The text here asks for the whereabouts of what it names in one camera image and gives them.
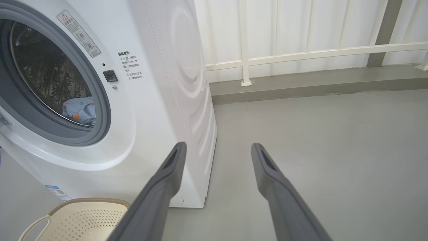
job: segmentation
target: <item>white railing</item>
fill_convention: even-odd
[[[352,47],[352,48],[342,48],[343,36],[345,32],[348,30],[347,23],[348,23],[348,13],[350,8],[350,0],[347,0],[346,8],[345,8],[345,16],[343,18],[343,24],[342,24],[340,38],[339,38],[339,47],[337,49],[310,51],[309,46],[313,36],[313,25],[314,25],[313,19],[314,19],[314,14],[316,10],[316,4],[317,4],[316,0],[312,0],[311,10],[309,15],[310,18],[309,18],[309,28],[308,28],[307,42],[306,42],[306,52],[292,53],[292,54],[278,54],[278,55],[271,55],[271,56],[259,57],[259,58],[248,58],[247,12],[246,12],[246,4],[245,4],[246,0],[238,0],[238,1],[239,1],[239,5],[238,5],[239,6],[239,28],[240,28],[240,35],[241,35],[242,59],[235,60],[235,61],[208,64],[206,67],[207,67],[207,71],[242,67],[242,71],[243,71],[243,81],[241,83],[242,86],[251,85],[251,81],[249,78],[249,66],[253,66],[253,65],[279,63],[279,62],[294,61],[294,60],[324,58],[324,57],[345,56],[345,55],[354,55],[354,54],[372,54],[372,53],[383,53],[383,52],[428,49],[428,42],[409,43],[411,33],[413,32],[413,29],[415,26],[415,21],[418,15],[420,14],[422,0],[417,0],[416,2],[410,21],[407,25],[402,43],[375,45],[377,36],[379,34],[380,25],[383,20],[383,15],[385,14],[386,5],[388,3],[388,0],[383,0],[379,13],[377,15],[374,31],[370,39],[370,45]],[[277,0],[277,8],[279,8],[281,4],[282,4],[282,0]],[[207,18],[208,18],[208,26],[209,26],[208,33],[210,35],[210,38],[212,39],[212,27],[211,27],[209,10],[207,12],[208,12]],[[279,14],[277,13],[276,15],[277,15],[276,16],[277,22],[279,22]],[[273,49],[275,50],[274,53],[277,53],[277,50],[278,50],[278,46],[277,46],[279,43],[278,31],[279,31],[279,27],[277,25],[276,33],[275,33],[276,41],[274,42],[275,46],[273,47]],[[212,46],[212,51],[213,51],[213,56],[215,56],[214,46]],[[417,68],[422,70],[427,70],[428,69],[427,64],[428,64],[428,54],[425,57],[424,61],[421,63],[421,65],[419,65]]]

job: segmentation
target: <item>label sticker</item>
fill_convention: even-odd
[[[53,192],[62,201],[66,202],[68,200],[71,200],[71,197],[68,196],[67,194],[65,194],[65,192],[63,192],[61,189],[59,189],[59,187],[50,186],[50,185],[45,185],[45,187],[47,187],[49,190],[51,190],[51,192]]]
[[[67,27],[67,29],[86,49],[86,51],[88,51],[88,54],[91,55],[91,57],[95,57],[101,53],[101,51],[95,45],[94,41],[92,41],[85,30],[83,30],[83,28],[79,25],[79,23],[77,23],[73,16],[67,12],[67,10],[64,10],[56,18],[60,20],[65,27]]]
[[[144,78],[143,73],[140,72],[140,63],[135,55],[130,51],[117,53],[122,61],[122,67],[125,69],[128,79]]]

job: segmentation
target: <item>laundry basket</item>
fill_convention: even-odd
[[[72,199],[33,222],[19,241],[44,220],[48,220],[48,224],[36,241],[105,241],[128,208],[129,203],[119,199]]]

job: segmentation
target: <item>floor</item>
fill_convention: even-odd
[[[214,110],[218,138],[205,208],[171,208],[164,241],[276,240],[268,203],[256,186],[253,142],[264,145],[333,240],[427,239],[428,90]],[[0,233],[17,240],[61,201],[1,155]]]

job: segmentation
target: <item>washing machine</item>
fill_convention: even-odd
[[[217,126],[192,0],[0,0],[0,146],[63,201],[133,202],[187,143],[202,208]]]

